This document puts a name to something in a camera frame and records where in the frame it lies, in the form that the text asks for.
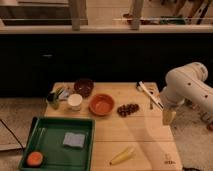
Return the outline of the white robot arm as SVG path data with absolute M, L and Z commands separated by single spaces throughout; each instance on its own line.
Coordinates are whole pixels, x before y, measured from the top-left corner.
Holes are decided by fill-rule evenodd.
M 166 74 L 166 86 L 160 93 L 164 125 L 172 123 L 176 115 L 175 109 L 183 104 L 185 99 L 213 114 L 213 88 L 204 83 L 207 77 L 208 70 L 200 62 L 174 68 Z

